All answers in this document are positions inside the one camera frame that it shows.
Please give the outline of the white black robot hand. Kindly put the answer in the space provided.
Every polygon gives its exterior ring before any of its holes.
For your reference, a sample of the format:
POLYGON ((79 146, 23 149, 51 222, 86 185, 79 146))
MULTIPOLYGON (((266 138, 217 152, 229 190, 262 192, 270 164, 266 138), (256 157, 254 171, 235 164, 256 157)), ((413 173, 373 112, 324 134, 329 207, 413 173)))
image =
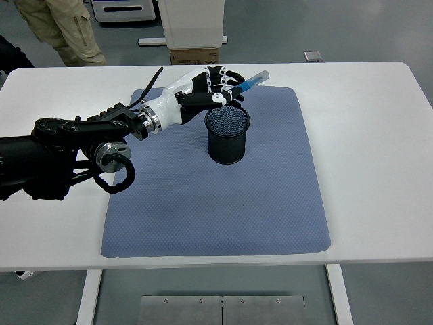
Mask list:
POLYGON ((157 133, 174 124, 184 125, 204 110, 242 101, 240 84, 244 81, 225 66, 200 66, 166 86, 141 111, 157 133))

